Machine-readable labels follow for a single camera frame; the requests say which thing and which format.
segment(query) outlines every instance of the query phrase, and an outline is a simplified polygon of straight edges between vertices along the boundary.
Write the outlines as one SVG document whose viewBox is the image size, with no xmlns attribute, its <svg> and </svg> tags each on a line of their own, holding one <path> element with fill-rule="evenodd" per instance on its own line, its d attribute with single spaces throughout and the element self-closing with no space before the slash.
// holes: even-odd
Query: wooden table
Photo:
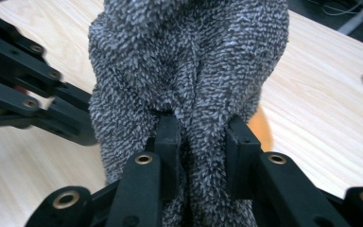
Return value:
<svg viewBox="0 0 363 227">
<path fill-rule="evenodd" d="M 100 1 L 8 0 L 0 17 L 44 46 L 64 80 L 91 92 L 89 24 Z M 342 197 L 363 185 L 363 44 L 291 12 L 287 50 L 264 86 L 262 106 L 274 150 L 313 183 Z M 0 226 L 22 226 L 66 185 L 96 192 L 105 177 L 99 147 L 82 147 L 37 128 L 0 128 Z"/>
</svg>

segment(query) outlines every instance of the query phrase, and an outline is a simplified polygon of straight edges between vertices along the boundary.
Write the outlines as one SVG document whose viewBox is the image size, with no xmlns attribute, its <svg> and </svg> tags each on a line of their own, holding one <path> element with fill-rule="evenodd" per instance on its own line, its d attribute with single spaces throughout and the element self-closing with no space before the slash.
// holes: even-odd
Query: knitted sweater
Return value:
<svg viewBox="0 0 363 227">
<path fill-rule="evenodd" d="M 288 34 L 285 0 L 105 0 L 90 27 L 90 112 L 108 182 L 172 111 L 188 147 L 164 226 L 252 226 L 249 201 L 226 193 L 225 127 L 248 120 Z M 190 219 L 185 217 L 189 210 Z"/>
</svg>

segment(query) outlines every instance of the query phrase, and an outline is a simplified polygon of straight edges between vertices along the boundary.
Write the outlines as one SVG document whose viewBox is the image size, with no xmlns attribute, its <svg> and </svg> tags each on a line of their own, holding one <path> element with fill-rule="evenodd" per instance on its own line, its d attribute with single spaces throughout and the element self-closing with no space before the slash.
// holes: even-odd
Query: gray knit fabric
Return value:
<svg viewBox="0 0 363 227">
<path fill-rule="evenodd" d="M 254 226 L 226 193 L 225 126 L 248 120 L 287 42 L 285 0 L 105 0 L 90 27 L 91 115 L 108 182 L 172 111 L 188 144 L 164 226 Z M 186 220 L 186 210 L 192 219 Z"/>
</svg>

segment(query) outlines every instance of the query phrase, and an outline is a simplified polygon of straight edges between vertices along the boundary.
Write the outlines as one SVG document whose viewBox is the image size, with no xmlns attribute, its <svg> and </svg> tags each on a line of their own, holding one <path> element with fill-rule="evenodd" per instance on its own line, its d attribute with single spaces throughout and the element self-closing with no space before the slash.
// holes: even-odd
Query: orange object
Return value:
<svg viewBox="0 0 363 227">
<path fill-rule="evenodd" d="M 273 146 L 272 135 L 270 133 L 267 117 L 261 106 L 258 106 L 257 112 L 247 125 L 261 142 L 261 149 L 263 151 L 271 151 Z"/>
</svg>

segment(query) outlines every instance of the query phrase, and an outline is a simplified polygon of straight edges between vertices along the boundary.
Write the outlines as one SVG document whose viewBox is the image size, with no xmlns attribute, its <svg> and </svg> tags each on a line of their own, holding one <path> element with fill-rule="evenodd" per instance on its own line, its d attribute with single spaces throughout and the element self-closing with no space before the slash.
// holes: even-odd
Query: light wood surface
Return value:
<svg viewBox="0 0 363 227">
<path fill-rule="evenodd" d="M 63 79 L 91 92 L 89 24 L 100 1 L 8 0 L 0 17 L 44 46 Z M 363 44 L 291 12 L 287 50 L 264 85 L 273 149 L 337 196 L 363 185 Z M 99 147 L 37 128 L 0 128 L 0 226 L 23 226 L 40 202 L 66 185 L 93 193 L 105 178 Z"/>
</svg>

